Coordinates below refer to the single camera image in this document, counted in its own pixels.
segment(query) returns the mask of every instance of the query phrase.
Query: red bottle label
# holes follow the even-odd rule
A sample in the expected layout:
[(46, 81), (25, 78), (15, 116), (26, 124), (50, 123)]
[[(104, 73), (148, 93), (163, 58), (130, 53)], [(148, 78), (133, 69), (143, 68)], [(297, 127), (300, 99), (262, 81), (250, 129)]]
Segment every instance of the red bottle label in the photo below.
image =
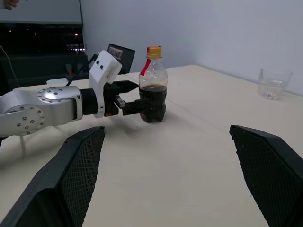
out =
[(147, 68), (148, 68), (148, 66), (150, 65), (150, 63), (151, 63), (151, 60), (150, 60), (150, 59), (147, 59), (146, 64), (145, 64), (145, 66), (144, 66), (142, 72), (140, 73), (141, 76), (144, 76), (144, 75), (145, 75), (145, 72), (147, 71)]

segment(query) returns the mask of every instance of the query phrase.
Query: glass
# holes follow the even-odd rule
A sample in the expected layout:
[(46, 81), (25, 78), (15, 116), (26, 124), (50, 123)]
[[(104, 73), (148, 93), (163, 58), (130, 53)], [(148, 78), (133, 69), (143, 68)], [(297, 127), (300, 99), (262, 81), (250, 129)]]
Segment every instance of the glass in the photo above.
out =
[(259, 96), (273, 100), (281, 98), (292, 75), (292, 72), (269, 72), (261, 69), (258, 80)]

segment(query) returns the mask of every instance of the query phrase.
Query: white wall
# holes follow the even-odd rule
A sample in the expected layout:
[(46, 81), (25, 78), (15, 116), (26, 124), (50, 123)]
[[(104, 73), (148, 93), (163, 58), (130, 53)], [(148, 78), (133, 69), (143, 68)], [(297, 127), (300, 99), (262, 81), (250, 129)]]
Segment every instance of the white wall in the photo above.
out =
[(109, 43), (137, 51), (163, 46), (166, 67), (198, 64), (256, 81), (262, 67), (292, 70), (303, 95), (302, 0), (82, 0), (88, 54)]
[(81, 24), (79, 0), (19, 0), (12, 10), (0, 10), (0, 23)]

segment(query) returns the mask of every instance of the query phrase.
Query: white table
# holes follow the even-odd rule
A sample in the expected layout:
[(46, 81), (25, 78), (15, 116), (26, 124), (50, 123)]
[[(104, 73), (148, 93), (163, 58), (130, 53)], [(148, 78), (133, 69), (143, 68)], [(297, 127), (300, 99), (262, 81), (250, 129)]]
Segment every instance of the white table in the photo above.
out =
[[(147, 124), (138, 114), (85, 116), (24, 137), (25, 154), (19, 137), (4, 140), (0, 220), (67, 137), (105, 125), (98, 180), (84, 227), (268, 226), (250, 197), (229, 127), (238, 124), (279, 135), (302, 156), (303, 98), (286, 94), (281, 101), (266, 100), (257, 96), (255, 84), (199, 66), (168, 73), (163, 122)], [(88, 87), (87, 80), (73, 84)], [(137, 99), (138, 90), (122, 97)]]

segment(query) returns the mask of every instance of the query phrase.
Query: black cable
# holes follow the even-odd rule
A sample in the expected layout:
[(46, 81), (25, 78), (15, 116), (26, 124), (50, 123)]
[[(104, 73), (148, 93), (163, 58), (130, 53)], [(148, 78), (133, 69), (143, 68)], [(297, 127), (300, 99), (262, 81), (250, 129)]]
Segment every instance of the black cable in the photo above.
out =
[(86, 65), (84, 65), (81, 69), (79, 69), (74, 76), (68, 81), (66, 87), (68, 87), (83, 70), (85, 70), (93, 61), (95, 61), (98, 58), (98, 54), (94, 54), (94, 56), (87, 62)]
[(7, 54), (7, 53), (5, 52), (5, 50), (3, 49), (3, 46), (0, 45), (0, 48), (3, 50), (3, 53), (5, 54), (5, 56), (7, 57), (8, 61), (9, 61), (9, 66), (10, 66), (11, 72), (13, 73), (13, 76), (14, 76), (14, 78), (15, 78), (15, 80), (16, 80), (17, 87), (20, 87), (18, 78), (17, 78), (17, 76), (16, 76), (16, 74), (15, 74), (15, 71), (14, 71), (14, 69), (13, 69), (13, 66), (11, 65), (10, 58), (9, 58), (8, 54)]

